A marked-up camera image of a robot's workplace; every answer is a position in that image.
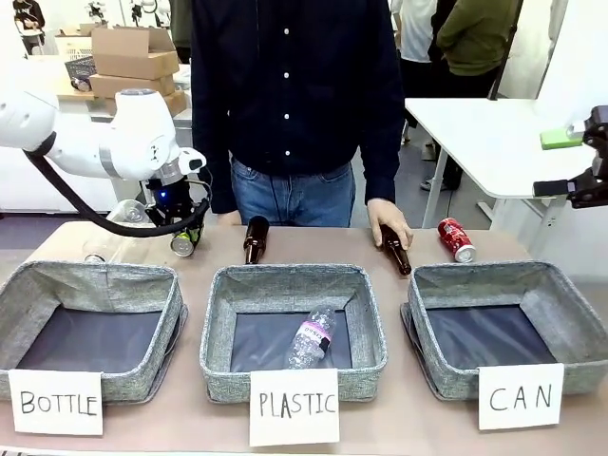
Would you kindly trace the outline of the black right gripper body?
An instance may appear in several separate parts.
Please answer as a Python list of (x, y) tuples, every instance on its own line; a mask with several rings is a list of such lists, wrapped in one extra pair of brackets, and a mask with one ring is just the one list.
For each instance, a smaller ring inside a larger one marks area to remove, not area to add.
[(596, 156), (589, 168), (568, 182), (567, 199), (573, 209), (607, 205), (607, 106), (593, 107), (583, 126), (582, 143)]

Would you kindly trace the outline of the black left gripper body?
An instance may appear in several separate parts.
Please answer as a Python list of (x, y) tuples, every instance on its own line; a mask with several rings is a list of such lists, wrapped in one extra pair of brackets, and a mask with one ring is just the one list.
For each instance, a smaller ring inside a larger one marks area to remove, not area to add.
[(191, 217), (199, 207), (190, 196), (190, 183), (186, 177), (170, 184), (152, 179), (145, 184), (154, 202), (146, 209), (146, 214), (155, 225), (170, 225), (178, 219)]

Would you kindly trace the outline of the person's left hand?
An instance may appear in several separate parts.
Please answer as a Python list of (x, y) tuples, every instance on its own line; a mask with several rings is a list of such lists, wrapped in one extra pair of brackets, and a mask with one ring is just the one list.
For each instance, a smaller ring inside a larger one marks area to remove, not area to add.
[(372, 236), (377, 247), (381, 247), (383, 244), (381, 230), (383, 226), (389, 227), (398, 236), (405, 250), (411, 246), (413, 231), (402, 211), (393, 202), (386, 199), (369, 199), (367, 211)]

